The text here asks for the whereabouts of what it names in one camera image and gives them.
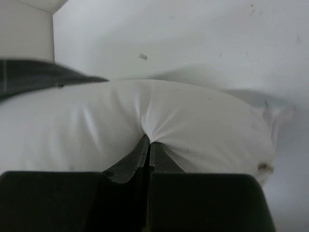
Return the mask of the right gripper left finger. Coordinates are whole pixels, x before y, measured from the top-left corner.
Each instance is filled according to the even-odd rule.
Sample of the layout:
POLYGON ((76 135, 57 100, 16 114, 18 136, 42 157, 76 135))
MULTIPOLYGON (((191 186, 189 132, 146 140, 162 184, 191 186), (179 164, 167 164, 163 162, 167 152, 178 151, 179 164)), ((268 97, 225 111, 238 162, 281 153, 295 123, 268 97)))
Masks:
POLYGON ((103 172, 7 171, 3 232, 140 232, 146 225, 150 142, 143 136, 103 172))

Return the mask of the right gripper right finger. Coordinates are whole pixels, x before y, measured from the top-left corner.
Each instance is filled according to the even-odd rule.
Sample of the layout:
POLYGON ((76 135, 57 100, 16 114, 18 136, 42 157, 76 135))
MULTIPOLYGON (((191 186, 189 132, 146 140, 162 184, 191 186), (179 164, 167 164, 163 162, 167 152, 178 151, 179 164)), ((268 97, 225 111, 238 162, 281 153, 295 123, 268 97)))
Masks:
POLYGON ((185 173, 161 143, 150 147, 153 232, 273 232, 263 190, 246 174, 185 173))

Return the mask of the white pillow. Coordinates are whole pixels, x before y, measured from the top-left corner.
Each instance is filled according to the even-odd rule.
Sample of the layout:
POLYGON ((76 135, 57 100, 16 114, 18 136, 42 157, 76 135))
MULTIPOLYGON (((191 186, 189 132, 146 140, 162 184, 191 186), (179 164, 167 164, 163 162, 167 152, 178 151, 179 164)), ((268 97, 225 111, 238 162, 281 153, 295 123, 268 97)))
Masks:
POLYGON ((34 91, 0 104, 0 170, 104 171, 143 136, 189 173, 273 173, 266 112, 231 95, 159 80, 34 91))

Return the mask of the dark grey checked pillowcase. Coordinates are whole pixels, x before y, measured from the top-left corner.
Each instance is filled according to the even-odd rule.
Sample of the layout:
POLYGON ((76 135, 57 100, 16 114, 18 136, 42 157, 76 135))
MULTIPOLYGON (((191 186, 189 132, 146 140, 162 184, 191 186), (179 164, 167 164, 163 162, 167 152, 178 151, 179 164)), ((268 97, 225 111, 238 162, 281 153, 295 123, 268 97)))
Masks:
POLYGON ((108 82, 58 64, 31 59, 0 60, 0 100, 36 90, 108 82))

